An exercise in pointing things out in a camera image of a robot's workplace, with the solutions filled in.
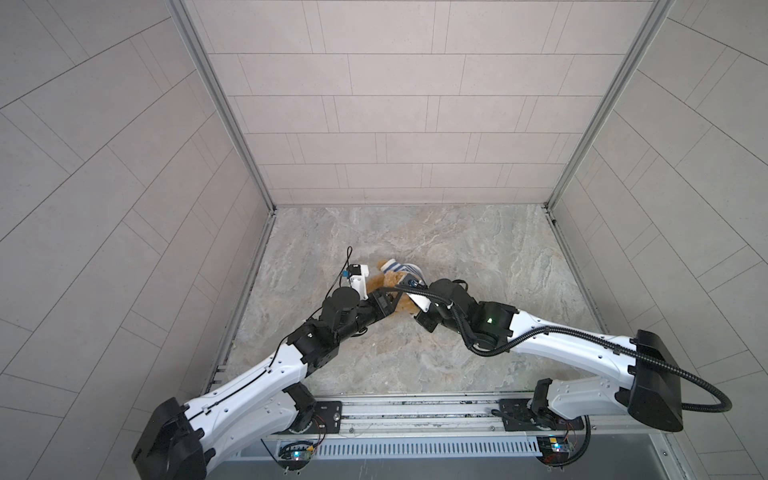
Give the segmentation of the blue white striped knit sweater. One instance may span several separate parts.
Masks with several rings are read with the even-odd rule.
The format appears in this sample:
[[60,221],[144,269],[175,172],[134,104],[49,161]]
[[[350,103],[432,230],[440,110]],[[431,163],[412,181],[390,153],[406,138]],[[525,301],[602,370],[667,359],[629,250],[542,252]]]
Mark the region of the blue white striped knit sweater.
[[422,270],[414,264],[389,259],[379,262],[378,269],[384,275],[383,283],[385,287],[404,285],[412,288],[421,288],[426,286]]

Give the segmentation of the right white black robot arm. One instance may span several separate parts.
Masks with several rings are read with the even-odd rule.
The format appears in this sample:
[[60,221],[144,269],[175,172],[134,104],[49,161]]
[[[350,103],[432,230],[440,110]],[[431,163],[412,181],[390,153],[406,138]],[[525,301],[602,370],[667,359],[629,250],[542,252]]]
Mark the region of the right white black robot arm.
[[529,404],[532,412],[568,420],[626,413],[657,430],[682,430],[681,379],[671,371],[677,363],[657,334],[640,330],[632,337],[610,336],[566,327],[512,305],[478,302],[448,279],[403,284],[426,329],[443,325],[457,332],[478,356],[513,351],[589,372],[588,378],[573,382],[540,381]]

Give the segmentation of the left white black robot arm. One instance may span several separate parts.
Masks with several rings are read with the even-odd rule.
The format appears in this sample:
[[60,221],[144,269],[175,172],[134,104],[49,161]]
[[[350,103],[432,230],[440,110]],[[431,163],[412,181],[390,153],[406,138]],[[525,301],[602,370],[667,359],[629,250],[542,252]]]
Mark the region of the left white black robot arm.
[[142,479],[204,479],[254,442],[311,421],[314,397],[303,380],[332,360],[340,344],[392,315],[400,297],[380,288],[365,299],[352,287],[325,298],[266,359],[232,381],[153,411],[132,454]]

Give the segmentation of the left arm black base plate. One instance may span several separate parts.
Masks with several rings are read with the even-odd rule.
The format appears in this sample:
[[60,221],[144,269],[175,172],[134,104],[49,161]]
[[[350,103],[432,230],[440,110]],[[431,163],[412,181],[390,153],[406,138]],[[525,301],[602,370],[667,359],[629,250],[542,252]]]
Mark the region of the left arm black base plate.
[[342,409],[341,401],[319,401],[312,413],[301,413],[286,432],[293,435],[338,434]]

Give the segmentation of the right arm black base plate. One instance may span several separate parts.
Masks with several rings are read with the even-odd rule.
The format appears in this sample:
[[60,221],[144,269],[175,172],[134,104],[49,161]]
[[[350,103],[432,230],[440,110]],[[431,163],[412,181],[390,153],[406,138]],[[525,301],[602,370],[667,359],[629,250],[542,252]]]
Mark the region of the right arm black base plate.
[[501,399],[491,414],[502,421],[506,432],[565,432],[585,428],[582,417],[566,420],[548,409],[534,412],[528,403],[527,399]]

